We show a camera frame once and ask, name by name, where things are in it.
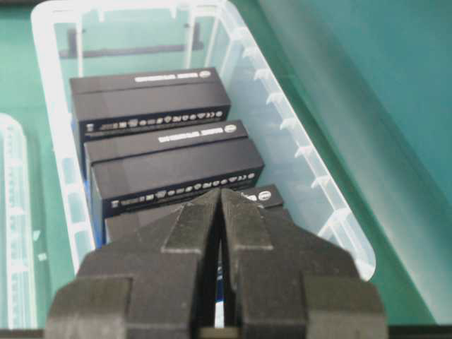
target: plastic storage bin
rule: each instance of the plastic storage bin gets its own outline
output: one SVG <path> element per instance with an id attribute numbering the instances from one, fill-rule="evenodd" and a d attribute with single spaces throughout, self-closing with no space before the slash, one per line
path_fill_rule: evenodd
<path id="1" fill-rule="evenodd" d="M 27 143 L 22 127 L 0 113 L 0 328 L 37 326 Z"/>
<path id="2" fill-rule="evenodd" d="M 51 1 L 32 14 L 74 268 L 94 248 L 71 133 L 69 78 L 214 66 L 295 222 L 344 247 L 363 278 L 375 255 L 235 7 L 227 1 Z"/>

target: product box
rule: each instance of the product box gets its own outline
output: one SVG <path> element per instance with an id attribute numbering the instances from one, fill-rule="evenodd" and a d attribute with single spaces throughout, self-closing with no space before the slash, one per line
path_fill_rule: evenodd
<path id="1" fill-rule="evenodd" d="M 91 169 L 98 163 L 247 137 L 243 123 L 235 120 L 87 142 L 83 167 L 89 190 L 87 196 L 90 197 Z"/>
<path id="2" fill-rule="evenodd" d="M 86 141 L 225 120 L 230 99 L 214 68 L 70 80 L 81 167 Z"/>
<path id="3" fill-rule="evenodd" d="M 105 242 L 105 218 L 177 203 L 213 187 L 253 187 L 262 169 L 261 156 L 248 138 L 98 163 L 91 178 L 97 244 Z"/>
<path id="4" fill-rule="evenodd" d="M 277 213 L 280 217 L 291 220 L 289 212 L 283 207 L 284 200 L 275 185 L 255 187 L 241 191 L 242 195 L 251 201 L 255 201 L 260 207 Z M 185 203 L 175 203 L 147 210 L 138 210 L 131 213 L 123 213 L 115 217 L 105 219 L 107 242 L 132 234 L 140 227 L 153 222 L 182 208 Z"/>

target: green table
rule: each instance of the green table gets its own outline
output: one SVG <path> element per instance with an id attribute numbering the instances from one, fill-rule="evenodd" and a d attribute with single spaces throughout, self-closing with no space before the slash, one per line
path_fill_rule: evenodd
<path id="1" fill-rule="evenodd" d="M 433 323 L 429 308 L 388 243 L 371 208 L 362 199 L 353 179 L 353 172 L 345 169 L 337 149 L 331 147 L 331 139 L 321 125 L 321 120 L 313 114 L 311 108 L 308 109 L 305 89 L 300 85 L 302 77 L 299 69 L 282 45 L 286 41 L 277 34 L 272 25 L 274 22 L 268 21 L 268 13 L 266 15 L 257 1 L 233 2 L 374 247 L 378 266 L 372 282 L 381 293 L 389 322 Z M 39 267 L 35 267 L 39 289 L 39 323 L 43 326 L 52 296 L 73 277 L 73 268 L 32 40 L 31 9 L 25 6 L 3 7 L 0 10 L 0 112 L 17 119 L 28 139 L 32 222 L 34 229 L 42 231 L 35 251 L 36 254 L 47 252 L 48 258 L 47 261 L 38 263 Z M 330 13 L 332 9 L 324 8 L 324 11 Z"/>

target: clear plastic bin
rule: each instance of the clear plastic bin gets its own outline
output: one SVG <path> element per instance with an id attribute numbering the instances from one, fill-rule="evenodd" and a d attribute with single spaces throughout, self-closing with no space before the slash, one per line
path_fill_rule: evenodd
<path id="1" fill-rule="evenodd" d="M 294 221 L 353 255 L 374 251 L 236 8 L 227 1 L 50 1 L 32 13 L 73 266 L 94 248 L 71 133 L 69 79 L 214 66 Z"/>
<path id="2" fill-rule="evenodd" d="M 0 113 L 0 328 L 35 328 L 37 302 L 27 143 L 20 124 Z"/>

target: black bar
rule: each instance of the black bar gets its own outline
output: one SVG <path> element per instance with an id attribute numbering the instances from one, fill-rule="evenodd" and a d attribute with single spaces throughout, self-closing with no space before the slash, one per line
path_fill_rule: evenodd
<path id="1" fill-rule="evenodd" d="M 44 331 L 42 329 L 0 330 L 0 339 L 41 339 L 41 338 L 44 338 Z M 239 338 L 240 338 L 239 329 L 236 327 L 201 328 L 198 332 L 198 339 L 239 339 Z M 452 326 L 435 326 L 435 325 L 389 326 L 389 338 L 390 339 L 452 338 Z"/>
<path id="2" fill-rule="evenodd" d="M 0 329 L 0 339 L 34 339 L 43 338 L 44 330 L 4 330 Z"/>
<path id="3" fill-rule="evenodd" d="M 64 49 L 59 52 L 59 56 L 62 59 L 75 59 L 77 57 L 77 42 L 76 42 L 76 30 L 68 30 L 68 46 L 69 49 Z M 194 51 L 204 48 L 204 44 L 199 40 L 200 28 L 199 23 L 195 24 L 194 36 L 193 36 L 193 49 Z M 158 46 L 148 47 L 136 47 L 136 48 L 120 48 L 120 49 L 96 49 L 91 51 L 83 51 L 83 58 L 98 58 L 98 57 L 118 57 L 126 55 L 137 54 L 155 54 L 155 53 L 169 53 L 169 52 L 183 52 L 185 50 L 185 44 L 161 44 Z"/>

